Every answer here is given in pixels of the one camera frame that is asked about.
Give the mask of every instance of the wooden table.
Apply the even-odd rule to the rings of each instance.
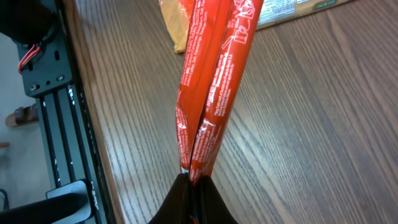
[[[146,223],[178,174],[183,55],[157,0],[67,1],[116,219]],[[240,223],[398,223],[398,3],[257,32],[213,180]]]

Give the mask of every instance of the snack package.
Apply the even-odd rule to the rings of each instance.
[[[306,16],[352,0],[264,0],[257,29]],[[183,52],[194,0],[161,0],[160,8],[174,51]]]
[[[263,0],[196,0],[176,104],[181,172],[211,175]]]

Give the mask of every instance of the red plastic packaging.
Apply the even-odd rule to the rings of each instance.
[[[193,183],[213,170],[261,6],[262,0],[195,1],[176,105],[180,165]]]

